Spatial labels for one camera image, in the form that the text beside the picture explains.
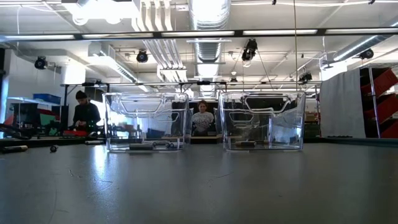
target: ceiling light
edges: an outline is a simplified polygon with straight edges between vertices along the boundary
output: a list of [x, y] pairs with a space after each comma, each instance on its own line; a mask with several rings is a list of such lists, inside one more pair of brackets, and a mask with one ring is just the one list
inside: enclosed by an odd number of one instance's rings
[[235, 31], [190, 31], [190, 32], [163, 32], [162, 37], [207, 37], [207, 36], [233, 36]]
[[209, 40], [209, 39], [194, 39], [194, 40], [187, 40], [188, 44], [194, 43], [225, 43], [225, 42], [232, 42], [231, 39], [218, 39], [218, 40]]
[[84, 39], [128, 39], [128, 38], [150, 38], [152, 33], [129, 33], [129, 34], [83, 34]]
[[316, 34], [316, 29], [306, 30], [245, 30], [243, 35], [294, 35], [294, 34]]
[[7, 40], [73, 40], [73, 35], [7, 35]]
[[328, 29], [326, 34], [388, 34], [398, 32], [398, 28], [369, 28], [369, 29]]

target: ventilation duct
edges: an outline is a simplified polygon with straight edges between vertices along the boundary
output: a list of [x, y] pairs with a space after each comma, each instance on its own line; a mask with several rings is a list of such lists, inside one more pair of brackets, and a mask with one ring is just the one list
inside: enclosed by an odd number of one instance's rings
[[[190, 22], [193, 30], [223, 30], [229, 18], [231, 0], [189, 0]], [[195, 43], [198, 75], [213, 81], [218, 74], [222, 43]], [[211, 96], [214, 87], [201, 86], [204, 96]]]
[[[392, 20], [384, 23], [381, 27], [395, 27], [398, 26], [398, 16], [393, 18]], [[354, 57], [371, 47], [374, 47], [377, 44], [387, 40], [393, 35], [374, 35], [374, 36], [364, 36], [359, 40], [349, 44], [345, 48], [339, 50], [334, 55], [333, 59], [335, 61], [346, 60], [350, 57]]]

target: clear plastic box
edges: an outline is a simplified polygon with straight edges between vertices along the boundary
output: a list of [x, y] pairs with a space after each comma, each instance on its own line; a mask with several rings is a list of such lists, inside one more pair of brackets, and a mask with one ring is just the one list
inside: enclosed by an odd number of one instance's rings
[[108, 150], [177, 151], [187, 133], [184, 93], [104, 93]]
[[304, 92], [223, 93], [219, 107], [227, 150], [303, 148]]

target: metal beam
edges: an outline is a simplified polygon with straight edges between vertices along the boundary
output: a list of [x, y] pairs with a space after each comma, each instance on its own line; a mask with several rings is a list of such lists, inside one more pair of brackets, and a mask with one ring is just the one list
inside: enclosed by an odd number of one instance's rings
[[[398, 27], [339, 27], [297, 29], [297, 37], [323, 36], [374, 36], [397, 35]], [[48, 42], [48, 41], [112, 41], [147, 39], [192, 39], [192, 38], [250, 38], [250, 37], [295, 37], [295, 29], [253, 29], [253, 30], [186, 30], [118, 32], [95, 34], [0, 34], [0, 42]]]

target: pipe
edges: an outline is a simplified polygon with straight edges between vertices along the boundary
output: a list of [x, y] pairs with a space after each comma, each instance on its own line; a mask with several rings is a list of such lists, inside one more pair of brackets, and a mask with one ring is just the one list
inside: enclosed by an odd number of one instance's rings
[[[146, 8], [146, 17], [145, 17], [145, 25], [147, 26], [149, 31], [154, 31], [154, 26], [152, 25], [152, 8], [150, 6], [150, 0], [142, 0], [145, 2], [145, 8]], [[163, 59], [163, 62], [167, 65], [168, 68], [172, 67], [172, 64], [169, 61], [169, 58], [160, 43], [159, 40], [153, 40], [151, 41], [152, 45], [155, 46], [156, 50], [160, 53], [160, 57]]]
[[[145, 28], [144, 21], [142, 20], [142, 3], [140, 3], [140, 16], [137, 17], [137, 25], [141, 31], [146, 31], [147, 29]], [[155, 60], [159, 65], [161, 65], [163, 68], [167, 68], [167, 65], [164, 61], [161, 60], [159, 57], [160, 52], [154, 47], [153, 43], [151, 40], [143, 40], [144, 45], [146, 48], [152, 53], [154, 56]]]
[[[390, 21], [381, 25], [381, 27], [396, 27], [398, 26], [398, 16], [391, 19]], [[360, 38], [359, 40], [349, 44], [348, 46], [344, 47], [343, 49], [337, 51], [333, 57], [334, 61], [343, 61], [348, 58], [351, 58], [361, 52], [364, 52], [371, 47], [374, 47], [377, 44], [387, 40], [388, 38], [392, 37], [393, 35], [374, 35], [371, 37], [365, 36]]]
[[[223, 30], [229, 19], [231, 0], [190, 0], [188, 3], [190, 22], [194, 30]], [[220, 62], [222, 43], [195, 43], [197, 62]], [[219, 65], [197, 65], [199, 76], [213, 79]], [[204, 96], [211, 96], [213, 86], [201, 86]]]
[[[162, 15], [161, 15], [161, 11], [160, 11], [161, 10], [160, 1], [159, 0], [155, 0], [154, 3], [155, 3], [155, 25], [156, 25], [157, 30], [163, 31], [164, 28], [163, 28], [162, 19], [161, 19]], [[178, 67], [178, 62], [177, 62], [177, 59], [176, 59], [175, 55], [173, 54], [173, 51], [171, 49], [169, 40], [163, 40], [163, 43], [166, 46], [165, 49], [166, 49], [167, 53], [171, 56], [172, 61], [173, 61], [173, 65], [170, 66], [170, 68], [171, 67], [173, 67], [173, 68]]]
[[[170, 1], [165, 0], [163, 3], [164, 3], [164, 24], [166, 26], [167, 31], [173, 31], [172, 22], [171, 22], [172, 19], [171, 19]], [[169, 40], [169, 42], [171, 45], [171, 51], [174, 52], [176, 61], [178, 62], [178, 66], [180, 68], [183, 68], [184, 66], [182, 64], [182, 60], [178, 52], [177, 43], [175, 42], [175, 39]]]

